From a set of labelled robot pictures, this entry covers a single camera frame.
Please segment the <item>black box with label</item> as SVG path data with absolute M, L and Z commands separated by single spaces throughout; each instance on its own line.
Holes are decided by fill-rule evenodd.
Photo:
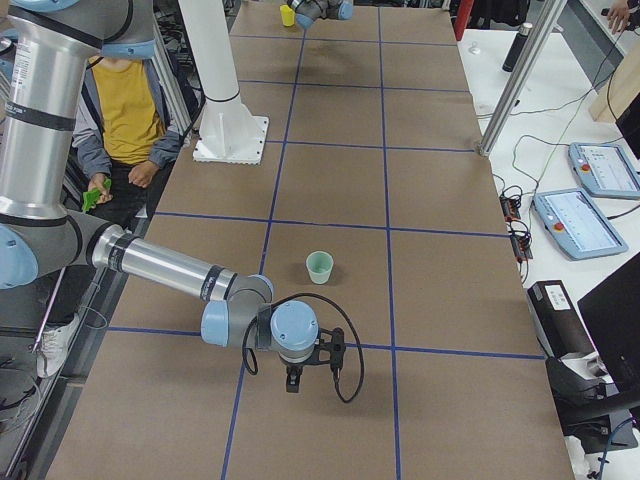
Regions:
M 527 291 L 543 351 L 554 358 L 582 358 L 595 348 L 561 280 L 537 281 Z

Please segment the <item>green plastic cup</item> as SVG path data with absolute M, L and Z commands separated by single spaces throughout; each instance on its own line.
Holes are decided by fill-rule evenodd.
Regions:
M 305 265 L 310 280 L 314 284 L 323 285 L 330 279 L 334 267 L 334 259 L 328 252 L 314 251 L 307 256 Z

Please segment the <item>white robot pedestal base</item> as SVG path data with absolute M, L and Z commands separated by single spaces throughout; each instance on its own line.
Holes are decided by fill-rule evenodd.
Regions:
M 179 7 L 205 101 L 193 158 L 258 165 L 269 119 L 242 101 L 223 3 L 185 0 Z

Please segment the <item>yellow plastic cup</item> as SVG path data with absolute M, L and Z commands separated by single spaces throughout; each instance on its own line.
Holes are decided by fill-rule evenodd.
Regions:
M 295 11 L 286 4 L 280 7 L 281 22 L 284 27 L 293 27 L 295 25 Z

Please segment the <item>green toy object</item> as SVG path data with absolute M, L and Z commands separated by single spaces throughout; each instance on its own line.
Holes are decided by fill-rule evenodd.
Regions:
M 106 177 L 102 182 L 103 187 L 111 191 L 112 180 L 109 177 Z M 90 210 L 94 209 L 102 196 L 102 192 L 99 188 L 93 188 L 91 190 L 87 190 L 82 194 L 82 208 L 81 211 L 83 213 L 88 213 Z

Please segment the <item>black monitor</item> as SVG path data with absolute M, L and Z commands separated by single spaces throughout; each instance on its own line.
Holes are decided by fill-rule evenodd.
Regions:
M 639 386 L 639 255 L 578 301 L 586 329 L 620 391 Z

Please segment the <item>orange black usb hub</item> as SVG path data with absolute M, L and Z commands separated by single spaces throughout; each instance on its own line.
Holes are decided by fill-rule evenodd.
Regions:
M 520 220 L 520 200 L 517 198 L 500 197 L 500 205 L 506 222 Z

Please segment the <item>seated person yellow shirt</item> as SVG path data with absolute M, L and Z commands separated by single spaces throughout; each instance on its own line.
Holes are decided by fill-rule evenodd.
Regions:
M 72 145 L 88 188 L 102 192 L 94 215 L 128 229 L 140 210 L 154 214 L 183 142 L 150 61 L 94 57 L 91 63 Z M 102 185 L 106 177 L 111 191 Z M 57 294 L 36 353 L 39 377 L 64 365 L 79 325 L 76 308 L 94 275 L 94 268 L 77 265 L 44 277 Z

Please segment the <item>lower teach pendant tablet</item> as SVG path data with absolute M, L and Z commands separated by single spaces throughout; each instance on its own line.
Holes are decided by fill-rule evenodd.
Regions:
M 628 250 L 627 243 L 581 188 L 538 192 L 533 208 L 559 248 L 573 260 Z

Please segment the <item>aluminium frame post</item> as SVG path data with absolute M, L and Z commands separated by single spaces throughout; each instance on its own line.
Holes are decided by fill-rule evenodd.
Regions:
M 566 4 L 567 0 L 544 2 L 538 21 L 533 25 L 528 39 L 524 43 L 489 124 L 477 145 L 477 152 L 481 156 L 488 157 L 490 155 Z

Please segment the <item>teach pendant tablet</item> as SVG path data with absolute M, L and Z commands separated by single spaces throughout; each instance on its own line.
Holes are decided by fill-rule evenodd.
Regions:
M 559 248 L 573 260 L 628 250 L 627 243 L 581 188 L 538 192 L 533 208 Z
M 615 144 L 572 143 L 568 154 L 577 178 L 591 195 L 639 199 L 639 174 L 622 147 Z

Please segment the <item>black bottle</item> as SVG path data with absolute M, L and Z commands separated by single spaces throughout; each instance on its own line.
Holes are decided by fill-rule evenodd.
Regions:
M 518 31 L 502 64 L 503 71 L 511 73 L 514 70 L 532 28 L 533 24 L 530 22 L 524 22 L 519 26 Z

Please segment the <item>upper teach pendant tablet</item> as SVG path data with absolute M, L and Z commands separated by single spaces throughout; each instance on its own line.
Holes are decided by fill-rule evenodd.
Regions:
M 615 144 L 572 143 L 568 154 L 577 178 L 591 195 L 639 199 L 639 174 L 622 147 Z

